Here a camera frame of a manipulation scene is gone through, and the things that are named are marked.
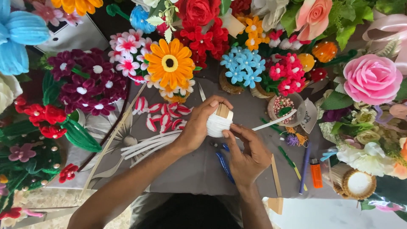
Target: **lighter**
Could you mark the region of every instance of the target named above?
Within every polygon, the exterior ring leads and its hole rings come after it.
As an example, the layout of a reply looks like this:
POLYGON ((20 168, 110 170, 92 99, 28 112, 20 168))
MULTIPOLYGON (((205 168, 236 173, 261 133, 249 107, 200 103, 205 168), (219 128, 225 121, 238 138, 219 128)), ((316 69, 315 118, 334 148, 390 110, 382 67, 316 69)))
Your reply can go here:
POLYGON ((321 166, 319 165, 318 159, 316 158, 311 159, 310 168, 314 188, 322 188, 321 166))

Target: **pink ribbon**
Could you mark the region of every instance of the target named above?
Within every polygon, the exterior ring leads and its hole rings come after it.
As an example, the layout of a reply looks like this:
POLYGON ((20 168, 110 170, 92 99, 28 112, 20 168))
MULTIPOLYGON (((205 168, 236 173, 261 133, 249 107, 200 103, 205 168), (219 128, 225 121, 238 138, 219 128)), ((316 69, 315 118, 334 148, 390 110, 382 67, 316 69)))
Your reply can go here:
POLYGON ((404 14, 384 15, 373 9, 374 22, 363 34, 365 41, 372 41, 370 50, 380 50, 389 41, 401 40, 400 46, 396 49, 399 53, 394 62, 397 69, 403 75, 407 75, 407 16, 404 14))

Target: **plastic container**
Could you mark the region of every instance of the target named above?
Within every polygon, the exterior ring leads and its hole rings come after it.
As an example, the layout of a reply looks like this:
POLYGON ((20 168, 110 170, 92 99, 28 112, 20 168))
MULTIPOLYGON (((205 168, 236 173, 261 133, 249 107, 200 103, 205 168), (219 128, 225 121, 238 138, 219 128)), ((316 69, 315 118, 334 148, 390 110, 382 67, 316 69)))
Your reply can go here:
MULTIPOLYGON (((278 119, 278 117, 274 113, 274 109, 273 109, 274 100, 276 98, 277 98, 277 95, 275 95, 270 100, 269 105, 267 106, 267 111, 269 113, 270 118, 273 121, 278 119)), ((277 124, 280 125, 280 126, 287 126, 287 127, 298 126, 305 118, 305 112, 306 112, 305 102, 302 99, 301 95, 299 95, 296 92, 294 92, 292 94, 288 94, 285 98, 290 98, 291 101, 294 102, 294 109, 297 109, 297 112, 294 114, 293 119, 289 123, 284 124, 283 122, 279 122, 277 124)))

